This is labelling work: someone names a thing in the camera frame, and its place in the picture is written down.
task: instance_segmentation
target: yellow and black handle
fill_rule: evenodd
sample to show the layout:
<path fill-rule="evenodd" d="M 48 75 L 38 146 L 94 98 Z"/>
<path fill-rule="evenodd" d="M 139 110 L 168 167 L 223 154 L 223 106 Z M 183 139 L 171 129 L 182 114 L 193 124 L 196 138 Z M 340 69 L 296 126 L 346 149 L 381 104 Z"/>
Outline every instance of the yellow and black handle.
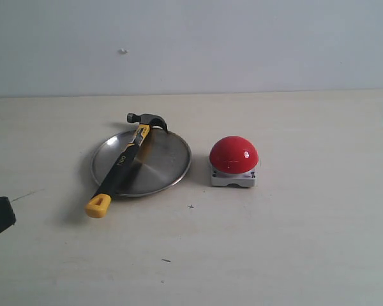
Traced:
<path fill-rule="evenodd" d="M 85 211 L 89 217 L 102 218 L 106 215 L 112 196 L 116 189 L 127 177 L 130 172 L 130 166 L 135 159 L 140 145 L 150 132 L 150 125 L 139 124 L 130 143 L 116 159 L 116 162 L 109 170 L 107 176 L 103 179 L 101 186 L 95 192 L 92 199 L 85 206 Z"/>

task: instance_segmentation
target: metal plate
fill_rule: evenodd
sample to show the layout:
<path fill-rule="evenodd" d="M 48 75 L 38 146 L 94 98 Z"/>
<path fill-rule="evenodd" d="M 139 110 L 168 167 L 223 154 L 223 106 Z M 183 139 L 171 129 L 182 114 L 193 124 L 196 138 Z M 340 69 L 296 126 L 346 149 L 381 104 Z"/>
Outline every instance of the metal plate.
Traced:
<path fill-rule="evenodd" d="M 104 142 L 94 153 L 91 172 L 95 182 L 105 178 L 108 171 L 132 139 L 133 131 L 119 133 Z M 120 196 L 147 196 L 179 182 L 192 161 L 188 144 L 178 135 L 162 129 L 152 129 L 131 166 L 131 175 L 118 188 Z"/>

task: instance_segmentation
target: red dome button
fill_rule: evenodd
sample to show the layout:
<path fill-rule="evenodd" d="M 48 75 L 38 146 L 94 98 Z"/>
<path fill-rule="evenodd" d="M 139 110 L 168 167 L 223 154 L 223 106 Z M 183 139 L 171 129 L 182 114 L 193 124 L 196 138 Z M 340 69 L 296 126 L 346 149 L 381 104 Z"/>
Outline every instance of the red dome button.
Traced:
<path fill-rule="evenodd" d="M 213 167 L 229 174 L 250 171 L 258 160 L 257 150 L 252 143 L 239 136 L 228 136 L 219 140 L 210 152 L 210 163 Z"/>

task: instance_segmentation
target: claw hammer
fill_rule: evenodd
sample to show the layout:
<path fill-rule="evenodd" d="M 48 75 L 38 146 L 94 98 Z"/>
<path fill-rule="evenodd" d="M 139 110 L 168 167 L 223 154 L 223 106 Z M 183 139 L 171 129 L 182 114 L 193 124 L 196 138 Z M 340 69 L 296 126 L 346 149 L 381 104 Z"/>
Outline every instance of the claw hammer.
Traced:
<path fill-rule="evenodd" d="M 139 122 L 139 126 L 133 134 L 131 141 L 127 144 L 109 170 L 107 176 L 103 179 L 101 186 L 85 206 L 85 211 L 89 217 L 102 218 L 105 216 L 109 204 L 112 201 L 112 196 L 115 194 L 121 182 L 129 174 L 130 166 L 151 128 L 159 126 L 168 133 L 166 122 L 162 117 L 157 115 L 151 115 L 150 113 L 135 115 L 134 113 L 129 113 L 126 120 L 129 123 Z"/>

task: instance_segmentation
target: white table surface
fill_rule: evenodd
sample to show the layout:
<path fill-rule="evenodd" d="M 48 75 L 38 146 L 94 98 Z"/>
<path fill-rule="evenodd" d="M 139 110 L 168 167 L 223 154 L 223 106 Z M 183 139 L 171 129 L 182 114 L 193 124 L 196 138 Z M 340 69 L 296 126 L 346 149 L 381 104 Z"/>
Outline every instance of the white table surface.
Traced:
<path fill-rule="evenodd" d="M 91 219 L 91 154 L 128 112 L 164 117 L 190 171 Z M 228 135 L 258 187 L 209 187 Z M 0 196 L 0 305 L 383 305 L 383 91 L 0 99 Z"/>

